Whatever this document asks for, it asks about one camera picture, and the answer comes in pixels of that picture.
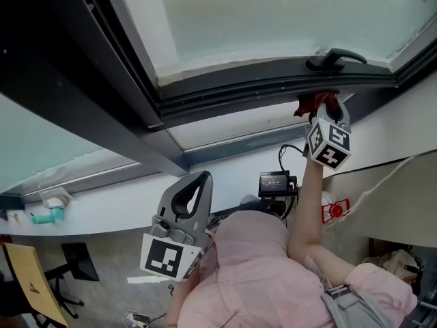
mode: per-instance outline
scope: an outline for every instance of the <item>pink shirt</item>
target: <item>pink shirt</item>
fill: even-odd
[[[218,227],[201,265],[201,282],[182,306],[178,328],[335,327],[319,278],[287,257],[287,228],[256,211],[234,213]],[[411,287],[372,264],[345,284],[366,290],[398,327],[417,304]]]

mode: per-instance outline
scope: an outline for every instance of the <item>black window handle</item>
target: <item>black window handle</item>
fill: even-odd
[[[342,57],[352,58],[358,62],[367,64],[367,60],[358,53],[343,49],[331,49],[326,56],[308,57],[305,65],[308,69],[315,72],[322,70],[339,71],[346,65],[346,63],[341,59]]]

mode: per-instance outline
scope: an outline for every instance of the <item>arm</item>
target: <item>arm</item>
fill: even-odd
[[[166,328],[176,328],[178,326],[180,309],[188,294],[199,284],[200,266],[197,266],[190,278],[186,282],[175,284],[173,296],[170,299],[170,306],[167,311]]]
[[[338,286],[344,283],[355,266],[321,246],[322,179],[323,166],[308,158],[288,240],[287,254],[290,259],[302,265],[305,265],[308,258],[312,259],[331,284]]]

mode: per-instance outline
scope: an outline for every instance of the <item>red cloth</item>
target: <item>red cloth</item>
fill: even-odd
[[[294,112],[295,117],[301,117],[305,113],[317,111],[325,102],[329,113],[335,113],[338,108],[337,95],[340,91],[318,92],[313,95],[299,96],[299,108]]]

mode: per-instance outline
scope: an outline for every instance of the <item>metal buckle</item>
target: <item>metal buckle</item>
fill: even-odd
[[[325,293],[329,295],[331,298],[336,299],[342,297],[345,294],[349,294],[350,289],[348,286],[342,284],[340,286],[325,290]]]

